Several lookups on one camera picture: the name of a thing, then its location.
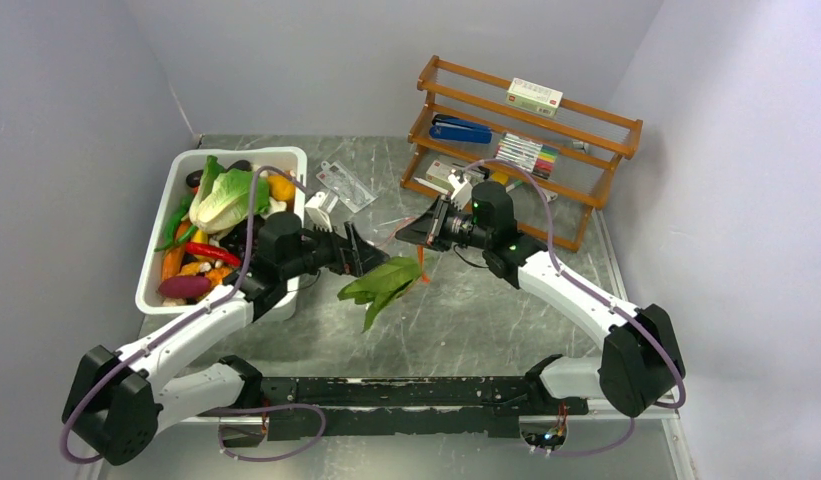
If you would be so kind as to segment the clear zip top bag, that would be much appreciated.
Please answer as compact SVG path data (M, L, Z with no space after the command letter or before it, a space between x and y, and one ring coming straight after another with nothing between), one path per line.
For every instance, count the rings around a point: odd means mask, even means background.
M413 239L407 240L407 233L402 233L402 230L410 227L414 221L415 219L412 217L406 217L402 219L400 222L395 221L395 228L392 230L392 232L385 239L375 242L374 246L376 248L384 248L392 242L403 242L408 245L413 245L416 248L417 261L421 269L419 280L423 284L429 284L431 282L431 278L427 274L425 269L425 248L423 246L418 246L417 242Z

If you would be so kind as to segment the green romaine lettuce leaf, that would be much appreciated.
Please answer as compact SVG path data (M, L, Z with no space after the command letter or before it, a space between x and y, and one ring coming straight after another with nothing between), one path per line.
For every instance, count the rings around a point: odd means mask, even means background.
M353 300L367 305L362 332L370 330L377 316L391 303L401 298L423 276L417 259L392 257L372 271L344 286L337 294L340 301Z

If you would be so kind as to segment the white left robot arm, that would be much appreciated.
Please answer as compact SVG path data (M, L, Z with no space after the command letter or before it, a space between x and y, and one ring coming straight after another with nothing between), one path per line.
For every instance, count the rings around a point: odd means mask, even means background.
M353 223L344 234L306 230L293 213L248 218L240 267L209 295L150 335L115 351L96 346L80 359L64 407L62 455L81 464L122 465L156 434L205 412L247 416L271 411L263 376L229 355L187 376L180 371L211 346L263 317L288 293L290 280L326 268L362 277L389 260Z

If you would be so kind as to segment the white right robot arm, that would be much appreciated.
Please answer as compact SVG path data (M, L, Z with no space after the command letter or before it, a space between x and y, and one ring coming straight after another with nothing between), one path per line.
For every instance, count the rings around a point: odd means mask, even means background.
M548 414L564 398L602 398L636 418L678 388L684 365L668 313L640 308L586 280L557 258L552 247L522 231L504 186L487 181L459 192L468 212L447 196L400 229L398 240L434 251L481 251L497 278L563 313L600 347L598 358L551 356L526 375L528 406Z

